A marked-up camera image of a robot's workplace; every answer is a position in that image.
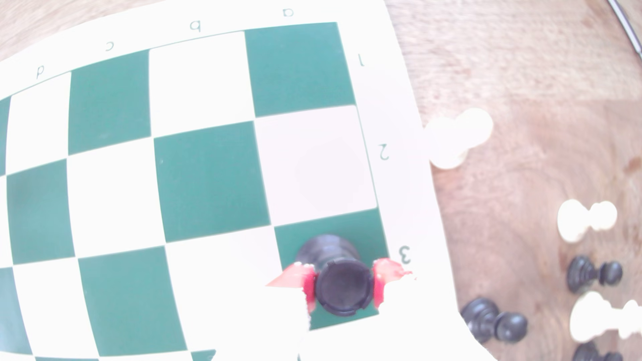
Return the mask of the gripper finger with orange tip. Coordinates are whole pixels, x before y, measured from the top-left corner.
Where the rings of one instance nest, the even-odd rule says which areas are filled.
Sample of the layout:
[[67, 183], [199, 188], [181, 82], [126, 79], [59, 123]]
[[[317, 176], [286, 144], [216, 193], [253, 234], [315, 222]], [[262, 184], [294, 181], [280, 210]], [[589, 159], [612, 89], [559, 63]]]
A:
[[428, 280], [389, 258], [374, 261], [374, 360], [494, 360], [471, 334], [456, 306]]
[[264, 286], [221, 301], [213, 360], [296, 360], [310, 329], [315, 267], [293, 263]]

